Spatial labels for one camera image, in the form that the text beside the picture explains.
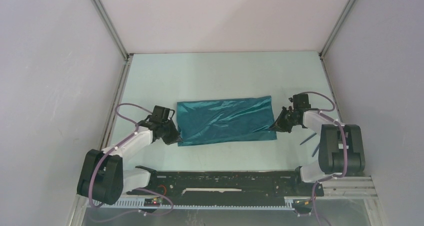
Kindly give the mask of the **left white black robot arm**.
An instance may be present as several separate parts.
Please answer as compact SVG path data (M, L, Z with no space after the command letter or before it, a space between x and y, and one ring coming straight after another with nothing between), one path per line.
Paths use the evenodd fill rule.
M138 188L145 194L156 192L158 181L149 170L126 170L125 165L141 149L157 140L167 145L182 141L173 121L175 110L156 105L145 119L136 121L119 113L122 106L115 107L115 114L132 123L133 131L114 145L88 151L83 162L76 192L86 197L94 208L113 205L122 194Z

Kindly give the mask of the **teal satin napkin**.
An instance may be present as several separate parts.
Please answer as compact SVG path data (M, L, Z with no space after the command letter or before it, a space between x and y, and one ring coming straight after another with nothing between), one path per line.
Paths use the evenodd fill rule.
M271 101L264 96L178 102L178 146L276 140L276 132L269 129L274 123Z

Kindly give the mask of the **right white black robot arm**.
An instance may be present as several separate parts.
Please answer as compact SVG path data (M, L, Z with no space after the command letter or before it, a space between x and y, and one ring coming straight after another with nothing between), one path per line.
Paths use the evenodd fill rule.
M300 176L291 181L291 190L297 195L308 192L311 183L361 174L366 166L360 126L345 124L329 116L328 113L336 109L334 102L331 102L330 109L313 108L309 102L310 94L306 91L289 98L292 105L283 107L269 128L290 133L293 127L301 126L319 136L318 159L301 166Z

